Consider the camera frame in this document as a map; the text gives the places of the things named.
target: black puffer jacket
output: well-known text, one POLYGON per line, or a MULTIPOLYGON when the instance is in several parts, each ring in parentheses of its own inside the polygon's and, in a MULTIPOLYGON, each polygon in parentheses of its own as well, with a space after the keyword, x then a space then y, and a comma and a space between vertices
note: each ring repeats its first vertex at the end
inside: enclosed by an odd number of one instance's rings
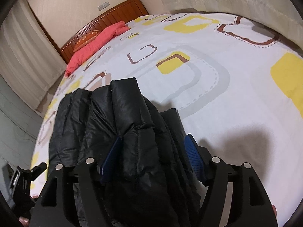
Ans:
MULTIPOLYGON (((97 158, 118 135, 123 150, 103 199, 109 216, 130 226, 192 226, 200 196, 183 134, 176 110, 159 114, 134 78, 93 92, 78 89, 59 105, 48 172, 59 163, 76 166, 97 158)), ((77 184, 74 190, 78 217, 86 226, 77 184)))

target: bed sheet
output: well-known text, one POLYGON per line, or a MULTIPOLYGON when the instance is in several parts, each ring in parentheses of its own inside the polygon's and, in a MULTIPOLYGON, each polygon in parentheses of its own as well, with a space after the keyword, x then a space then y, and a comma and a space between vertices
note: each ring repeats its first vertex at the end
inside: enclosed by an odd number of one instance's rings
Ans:
MULTIPOLYGON (((136 77, 159 111, 176 108, 186 133, 225 162, 250 162, 279 226, 303 198, 303 59, 281 36, 224 13, 143 16, 64 78, 48 108, 31 166, 48 162, 64 95, 136 77)), ((43 173, 31 185, 38 195, 43 173)))

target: wall socket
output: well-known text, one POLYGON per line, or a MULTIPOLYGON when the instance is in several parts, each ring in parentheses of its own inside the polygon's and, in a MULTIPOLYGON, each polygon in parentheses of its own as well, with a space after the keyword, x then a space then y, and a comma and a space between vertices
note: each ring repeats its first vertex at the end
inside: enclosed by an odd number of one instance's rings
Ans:
POLYGON ((99 11, 101 11, 102 9, 105 9, 105 8, 108 7, 108 6, 109 6, 109 2, 105 2, 105 3, 101 4, 101 5, 98 7, 98 9, 99 9, 99 11))

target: wooden headboard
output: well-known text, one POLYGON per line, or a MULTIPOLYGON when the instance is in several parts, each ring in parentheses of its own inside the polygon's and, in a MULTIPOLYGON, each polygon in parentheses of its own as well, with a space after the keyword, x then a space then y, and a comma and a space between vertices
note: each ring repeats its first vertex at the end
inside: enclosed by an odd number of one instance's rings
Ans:
POLYGON ((86 26, 84 26, 70 40, 68 40, 65 45, 63 45, 63 47, 60 49, 60 54, 65 62, 68 63, 74 54, 73 49, 76 43, 90 31, 102 31, 106 27, 113 25, 119 21, 123 20, 125 23, 128 23, 143 15, 148 15, 148 13, 140 0, 127 0, 101 14, 86 26))

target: red pillow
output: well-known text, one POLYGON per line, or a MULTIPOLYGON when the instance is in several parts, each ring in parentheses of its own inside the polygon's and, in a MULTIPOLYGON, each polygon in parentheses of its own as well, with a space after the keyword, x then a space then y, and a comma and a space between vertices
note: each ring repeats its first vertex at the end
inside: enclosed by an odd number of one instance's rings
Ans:
POLYGON ((71 60, 67 64, 64 76, 68 77, 79 66, 81 66, 86 60, 93 56, 100 48, 107 44, 113 37, 121 35, 128 31, 130 28, 125 25, 124 21, 120 21, 105 28, 95 40, 84 46, 81 50, 78 50, 72 56, 71 60))
POLYGON ((85 45, 89 44, 93 40, 96 39, 96 37, 100 34, 99 30, 91 31, 90 33, 87 33, 84 37, 82 37, 74 47, 73 52, 77 52, 79 49, 83 48, 85 45))

